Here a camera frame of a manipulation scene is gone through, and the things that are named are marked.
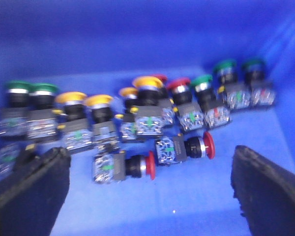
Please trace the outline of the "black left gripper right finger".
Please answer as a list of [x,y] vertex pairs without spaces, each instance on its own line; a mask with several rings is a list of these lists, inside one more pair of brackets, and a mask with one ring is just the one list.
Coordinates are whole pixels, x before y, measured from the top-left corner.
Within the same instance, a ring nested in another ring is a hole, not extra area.
[[253,236],[295,236],[295,174],[247,146],[236,146],[234,198]]

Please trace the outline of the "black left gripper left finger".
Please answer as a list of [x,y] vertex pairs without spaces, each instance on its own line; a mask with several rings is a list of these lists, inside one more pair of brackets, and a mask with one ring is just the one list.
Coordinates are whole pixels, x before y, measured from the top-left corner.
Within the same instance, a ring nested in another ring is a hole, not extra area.
[[42,155],[32,148],[16,158],[0,180],[0,236],[48,236],[66,199],[71,155],[53,147]]

